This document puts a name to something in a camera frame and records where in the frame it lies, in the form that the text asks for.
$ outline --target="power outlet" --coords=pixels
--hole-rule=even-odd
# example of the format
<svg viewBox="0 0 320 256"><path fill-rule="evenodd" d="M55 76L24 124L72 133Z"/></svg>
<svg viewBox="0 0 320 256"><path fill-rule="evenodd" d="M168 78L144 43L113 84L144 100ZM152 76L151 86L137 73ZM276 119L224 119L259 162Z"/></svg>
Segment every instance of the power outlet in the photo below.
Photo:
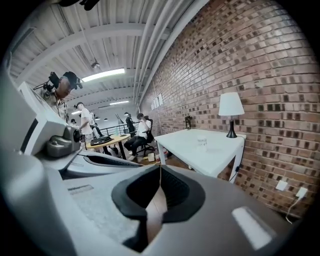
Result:
<svg viewBox="0 0 320 256"><path fill-rule="evenodd" d="M286 189L286 186L288 185L288 182L285 182L283 180L279 180L278 184L276 185L276 189L280 191L284 191Z"/></svg>
<svg viewBox="0 0 320 256"><path fill-rule="evenodd" d="M306 189L305 187L300 187L298 193L296 193L295 196L298 198L303 198L307 192L308 192L308 189Z"/></svg>

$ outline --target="chair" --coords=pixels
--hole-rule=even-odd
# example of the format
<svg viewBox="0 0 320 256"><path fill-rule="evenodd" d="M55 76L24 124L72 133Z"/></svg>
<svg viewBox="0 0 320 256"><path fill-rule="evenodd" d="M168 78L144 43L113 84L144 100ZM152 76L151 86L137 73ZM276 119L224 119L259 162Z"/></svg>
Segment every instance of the chair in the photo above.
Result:
<svg viewBox="0 0 320 256"><path fill-rule="evenodd" d="M149 145L149 143L151 143L154 140L154 136L152 135L152 126L154 124L154 120L153 119L149 119L149 117L146 115L145 119L149 120L151 122L151 128L148 131L145 131L146 133L146 143L144 145L142 145L142 149L137 151L137 153L142 152L143 151L143 157L146 156L146 151L150 150L150 151L154 151L155 148L151 145Z"/></svg>

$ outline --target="desk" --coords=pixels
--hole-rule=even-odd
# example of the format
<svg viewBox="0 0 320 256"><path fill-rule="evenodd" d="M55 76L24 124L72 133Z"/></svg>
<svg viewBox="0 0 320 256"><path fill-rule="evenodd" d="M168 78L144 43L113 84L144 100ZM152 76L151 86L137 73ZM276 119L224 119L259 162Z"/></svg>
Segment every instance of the desk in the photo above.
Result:
<svg viewBox="0 0 320 256"><path fill-rule="evenodd" d="M130 134L125 134L125 136L123 136L123 137L121 137L120 135L113 134L110 136L110 138L112 138L113 140L111 140L107 143L104 143L104 144L94 145L94 146L91 146L90 143L87 143L86 148L87 149L99 149L102 147L106 147L106 146L118 143L119 148L120 148L120 152L121 152L121 156L124 160L126 160L126 155L125 155L124 147L122 146L122 141L127 140L129 137L130 137Z"/></svg>
<svg viewBox="0 0 320 256"><path fill-rule="evenodd" d="M226 132L211 130L180 130L157 136L161 164L165 165L163 147L180 160L194 168L196 172L216 178L219 173L234 159L230 179L240 165L246 135L239 134L237 138L227 138ZM206 137L207 150L198 148L198 136Z"/></svg>

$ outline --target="ceiling light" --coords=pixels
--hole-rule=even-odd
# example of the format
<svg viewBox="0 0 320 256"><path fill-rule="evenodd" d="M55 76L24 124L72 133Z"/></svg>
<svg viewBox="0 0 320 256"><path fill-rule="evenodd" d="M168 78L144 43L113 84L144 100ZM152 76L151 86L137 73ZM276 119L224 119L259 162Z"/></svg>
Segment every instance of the ceiling light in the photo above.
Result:
<svg viewBox="0 0 320 256"><path fill-rule="evenodd" d="M71 113L71 115L76 115L76 114L79 114L79 113L81 113L81 111L80 111L80 110L75 111L75 112L72 112L72 113Z"/></svg>
<svg viewBox="0 0 320 256"><path fill-rule="evenodd" d="M124 74L124 73L125 73L125 69L124 68L119 68L119 69L109 70L109 71L105 71L105 72L101 72L101 73L98 73L98 74L93 74L93 75L84 77L84 78L82 78L82 81L88 82L88 81L91 81L91 80L94 80L94 79L104 78L104 77L117 75L117 74Z"/></svg>
<svg viewBox="0 0 320 256"><path fill-rule="evenodd" d="M110 105L116 105L116 104L128 103L128 102L129 102L129 100L126 100L126 101L119 101L119 102L110 103Z"/></svg>

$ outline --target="white cable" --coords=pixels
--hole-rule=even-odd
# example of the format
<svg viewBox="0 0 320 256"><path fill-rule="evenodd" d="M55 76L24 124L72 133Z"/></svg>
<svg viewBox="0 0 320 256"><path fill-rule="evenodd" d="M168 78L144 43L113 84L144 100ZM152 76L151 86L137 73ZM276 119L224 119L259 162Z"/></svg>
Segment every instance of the white cable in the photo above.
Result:
<svg viewBox="0 0 320 256"><path fill-rule="evenodd" d="M299 197L288 209L288 212L286 213L286 216L285 216L285 219L290 223L292 224L292 222L290 220L288 220L288 215L291 211L291 208L294 207L303 197Z"/></svg>
<svg viewBox="0 0 320 256"><path fill-rule="evenodd" d="M76 7L75 4L74 4L73 6L74 6L75 14L76 14L76 17L77 17L77 19L78 19L78 22L79 22L80 29L81 29L81 32L82 32L82 34L83 34L83 37L84 37L84 39L85 39L85 41L86 41L86 44L88 45L88 47L89 47L89 49L90 49L90 52L91 52L91 54L92 54L92 56L93 56L93 58L94 58L94 61L96 62L96 61L97 61L97 60L96 60L96 57L95 57L95 55L94 55L94 52L93 52L92 49L91 49L91 46L90 46L90 44L89 44L89 42L88 42L88 39L87 39L86 34L85 34L85 32L84 32L84 29L83 29L83 27L82 27L82 24L81 24L81 21L80 21L80 16L79 16L77 7Z"/></svg>

